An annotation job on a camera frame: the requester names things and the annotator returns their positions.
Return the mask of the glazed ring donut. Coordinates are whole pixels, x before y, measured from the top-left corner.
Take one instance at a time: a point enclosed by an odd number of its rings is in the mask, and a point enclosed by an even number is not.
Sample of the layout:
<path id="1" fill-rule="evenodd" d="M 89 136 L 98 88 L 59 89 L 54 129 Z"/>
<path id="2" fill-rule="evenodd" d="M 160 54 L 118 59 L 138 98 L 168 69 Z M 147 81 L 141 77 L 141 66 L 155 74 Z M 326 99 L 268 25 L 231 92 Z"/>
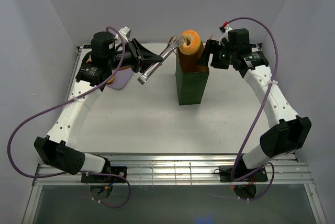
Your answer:
<path id="1" fill-rule="evenodd" d="M 182 33 L 184 43 L 179 47 L 180 51 L 185 55 L 195 54 L 202 44 L 201 37 L 194 30 L 186 30 Z"/>

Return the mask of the green paper bag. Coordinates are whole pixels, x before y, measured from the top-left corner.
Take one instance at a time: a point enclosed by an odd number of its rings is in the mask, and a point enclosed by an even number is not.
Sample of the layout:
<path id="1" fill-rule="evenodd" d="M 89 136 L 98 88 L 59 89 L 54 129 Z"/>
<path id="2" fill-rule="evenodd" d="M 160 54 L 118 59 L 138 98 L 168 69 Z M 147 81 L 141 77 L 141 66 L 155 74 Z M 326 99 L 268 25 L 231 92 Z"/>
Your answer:
<path id="1" fill-rule="evenodd" d="M 178 104 L 180 106 L 200 104 L 209 77 L 209 67 L 197 65 L 196 62 L 205 46 L 202 42 L 199 50 L 192 55 L 183 54 L 179 47 L 176 50 L 175 69 Z"/>

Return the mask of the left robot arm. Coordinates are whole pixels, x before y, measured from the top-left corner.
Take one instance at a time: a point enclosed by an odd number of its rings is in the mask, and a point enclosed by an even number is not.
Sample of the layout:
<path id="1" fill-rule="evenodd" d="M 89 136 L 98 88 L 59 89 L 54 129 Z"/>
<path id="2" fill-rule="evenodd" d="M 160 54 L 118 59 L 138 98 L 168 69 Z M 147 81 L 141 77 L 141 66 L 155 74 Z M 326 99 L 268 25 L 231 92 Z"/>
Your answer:
<path id="1" fill-rule="evenodd" d="M 45 137 L 37 137 L 34 147 L 44 164 L 75 175 L 93 172 L 100 182 L 111 176 L 108 161 L 98 155 L 76 150 L 81 127 L 93 104 L 102 94 L 106 82 L 117 67 L 131 67 L 143 73 L 162 57 L 132 39 L 124 46 L 116 46 L 110 32 L 97 32 L 91 41 L 91 50 L 83 57 L 71 91 L 72 102 L 65 105 L 56 123 Z"/>

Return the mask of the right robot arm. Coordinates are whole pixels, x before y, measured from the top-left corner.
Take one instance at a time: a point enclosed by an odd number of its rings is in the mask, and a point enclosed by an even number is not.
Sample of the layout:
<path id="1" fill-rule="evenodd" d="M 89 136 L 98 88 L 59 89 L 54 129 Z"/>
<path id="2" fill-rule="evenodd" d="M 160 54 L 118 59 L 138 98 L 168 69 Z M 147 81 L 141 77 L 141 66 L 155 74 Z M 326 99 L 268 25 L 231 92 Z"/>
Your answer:
<path id="1" fill-rule="evenodd" d="M 248 181 L 255 175 L 255 170 L 273 158 L 302 148 L 311 121 L 301 117 L 284 97 L 265 55 L 261 51 L 252 51 L 249 31 L 229 26 L 220 30 L 221 39 L 207 40 L 197 64 L 216 69 L 232 66 L 252 88 L 269 124 L 269 130 L 260 136 L 260 143 L 239 156 L 231 170 L 233 181 Z"/>

